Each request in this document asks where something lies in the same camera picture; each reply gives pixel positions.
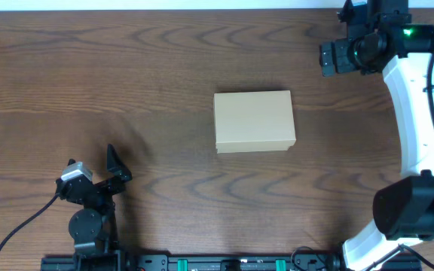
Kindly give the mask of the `cardboard box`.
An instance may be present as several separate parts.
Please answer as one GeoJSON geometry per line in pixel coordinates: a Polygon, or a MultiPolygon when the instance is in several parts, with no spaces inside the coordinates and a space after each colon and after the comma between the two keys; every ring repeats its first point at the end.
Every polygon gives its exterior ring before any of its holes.
{"type": "Polygon", "coordinates": [[[288,90],[216,93],[214,124],[219,154],[287,151],[296,142],[288,90]]]}

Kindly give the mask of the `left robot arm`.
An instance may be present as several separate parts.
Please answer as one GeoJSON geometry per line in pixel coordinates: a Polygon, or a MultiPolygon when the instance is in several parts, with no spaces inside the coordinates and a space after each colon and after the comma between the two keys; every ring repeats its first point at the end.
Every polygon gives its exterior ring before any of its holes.
{"type": "Polygon", "coordinates": [[[111,144],[107,146],[106,168],[112,176],[95,183],[93,173],[82,162],[70,160],[56,180],[57,196],[82,206],[69,221],[76,270],[126,270],[131,265],[127,253],[120,249],[113,196],[124,192],[133,176],[111,144]]]}

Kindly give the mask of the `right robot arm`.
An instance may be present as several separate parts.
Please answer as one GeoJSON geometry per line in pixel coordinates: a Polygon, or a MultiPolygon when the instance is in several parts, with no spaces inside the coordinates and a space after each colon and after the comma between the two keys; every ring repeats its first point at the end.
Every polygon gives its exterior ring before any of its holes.
{"type": "Polygon", "coordinates": [[[320,46],[324,76],[359,72],[383,76],[401,144],[401,179],[379,190],[372,221],[325,270],[419,270],[415,246],[434,240],[434,26],[415,24],[406,1],[346,1],[338,19],[343,39],[320,46]]]}

